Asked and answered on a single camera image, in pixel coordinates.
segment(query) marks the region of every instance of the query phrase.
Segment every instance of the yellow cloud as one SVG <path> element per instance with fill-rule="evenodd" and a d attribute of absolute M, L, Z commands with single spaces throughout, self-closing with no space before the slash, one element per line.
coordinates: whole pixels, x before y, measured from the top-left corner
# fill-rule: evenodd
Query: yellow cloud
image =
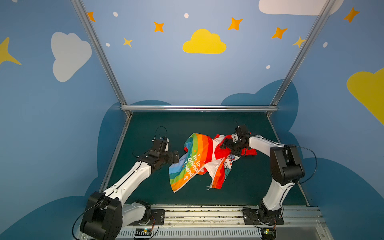
<path fill-rule="evenodd" d="M 375 74 L 358 72 L 347 81 L 347 88 L 382 124 L 384 124 L 384 68 Z"/>
<path fill-rule="evenodd" d="M 221 42 L 220 36 L 216 33 L 210 33 L 207 29 L 197 30 L 183 45 L 186 53 L 223 53 L 227 46 Z"/>

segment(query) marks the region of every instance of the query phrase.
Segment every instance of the robotic arm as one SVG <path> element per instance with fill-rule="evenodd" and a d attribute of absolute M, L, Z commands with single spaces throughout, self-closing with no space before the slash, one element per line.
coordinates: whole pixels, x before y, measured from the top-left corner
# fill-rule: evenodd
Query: robotic arm
<path fill-rule="evenodd" d="M 242 149 L 247 148 L 256 149 L 270 157 L 272 182 L 269 190 L 257 212 L 249 208 L 244 208 L 243 212 L 255 222 L 284 224 L 281 212 L 283 201 L 289 190 L 305 175 L 297 148 L 272 142 L 259 135 L 252 136 L 245 125 L 238 126 L 233 140 L 226 139 L 222 147 L 231 149 L 236 156 L 240 156 Z"/>
<path fill-rule="evenodd" d="M 138 157 L 127 174 L 103 193 L 94 192 L 88 199 L 80 231 L 95 239 L 113 240 L 122 227 L 134 221 L 147 224 L 151 215 L 151 207 L 147 203 L 139 201 L 123 205 L 153 171 L 159 170 L 163 164 L 179 162 L 179 153 L 168 151 L 168 146 L 166 137 L 153 140 L 152 148 Z"/>

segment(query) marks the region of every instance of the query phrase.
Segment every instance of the blue wall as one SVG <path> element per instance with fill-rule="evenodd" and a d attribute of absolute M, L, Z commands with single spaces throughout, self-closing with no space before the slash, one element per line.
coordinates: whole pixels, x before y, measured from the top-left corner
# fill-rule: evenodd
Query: blue wall
<path fill-rule="evenodd" d="M 344 18 L 353 7 L 360 13 L 349 23 Z M 271 116 L 283 143 L 308 147 L 319 157 L 318 172 L 303 189 L 335 240 L 384 233 L 384 125 L 347 88 L 353 74 L 384 68 L 383 9 L 380 0 L 345 0 Z M 309 176 L 314 159 L 305 150 L 303 156 Z"/>
<path fill-rule="evenodd" d="M 0 44 L 9 37 L 21 63 L 2 62 L 1 48 L 0 239 L 70 239 L 126 116 L 93 49 L 68 81 L 53 74 L 55 32 L 89 42 L 70 0 L 3 0 L 0 9 Z"/>
<path fill-rule="evenodd" d="M 293 44 L 299 36 L 305 39 L 316 19 L 305 13 L 265 14 L 253 0 L 84 4 L 93 12 L 92 24 L 129 104 L 269 105 L 250 95 L 285 77 L 299 51 Z M 228 30 L 231 18 L 243 19 L 238 31 Z M 154 22 L 164 23 L 164 32 L 155 32 Z M 281 39 L 272 39 L 277 27 L 287 30 Z M 218 34 L 225 52 L 184 52 L 183 44 L 201 28 Z M 131 47 L 123 45 L 124 38 L 132 40 Z"/>

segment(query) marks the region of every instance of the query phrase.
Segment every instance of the dark green table surface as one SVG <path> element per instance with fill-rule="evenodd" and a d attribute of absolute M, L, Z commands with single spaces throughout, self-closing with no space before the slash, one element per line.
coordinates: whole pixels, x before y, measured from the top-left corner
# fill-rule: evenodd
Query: dark green table surface
<path fill-rule="evenodd" d="M 247 125 L 252 134 L 277 141 L 268 118 L 264 113 L 218 113 L 218 112 L 135 112 L 128 126 L 119 156 L 108 187 L 112 186 L 136 161 L 132 155 L 141 155 L 152 146 L 157 127 L 164 126 L 170 140 L 171 150 L 180 156 L 185 140 L 194 132 L 215 137 L 217 134 L 232 134 L 237 123 Z M 165 136 L 163 128 L 157 137 Z M 128 204 L 143 200 L 150 204 L 220 204 L 258 205 L 271 184 L 270 160 L 261 152 L 257 156 L 243 156 L 233 163 L 232 170 L 222 189 L 206 190 L 212 179 L 208 173 L 196 175 L 183 188 L 174 193 L 169 183 L 169 165 L 164 165 L 144 180 L 128 198 Z M 298 186 L 288 193 L 284 205 L 305 205 Z"/>

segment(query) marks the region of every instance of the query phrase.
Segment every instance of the colorful garment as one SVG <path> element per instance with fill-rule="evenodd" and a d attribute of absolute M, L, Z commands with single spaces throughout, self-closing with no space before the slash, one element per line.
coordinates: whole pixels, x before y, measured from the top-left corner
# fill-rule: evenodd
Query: colorful garment
<path fill-rule="evenodd" d="M 240 157 L 231 155 L 231 150 L 221 149 L 223 140 L 232 139 L 233 135 L 217 135 L 214 139 L 198 133 L 193 133 L 184 143 L 187 152 L 179 163 L 169 167 L 169 180 L 174 192 L 181 189 L 196 174 L 206 172 L 212 177 L 211 188 L 221 189 L 224 180 L 232 169 L 232 163 Z M 251 149 L 242 155 L 256 155 L 256 150 Z"/>

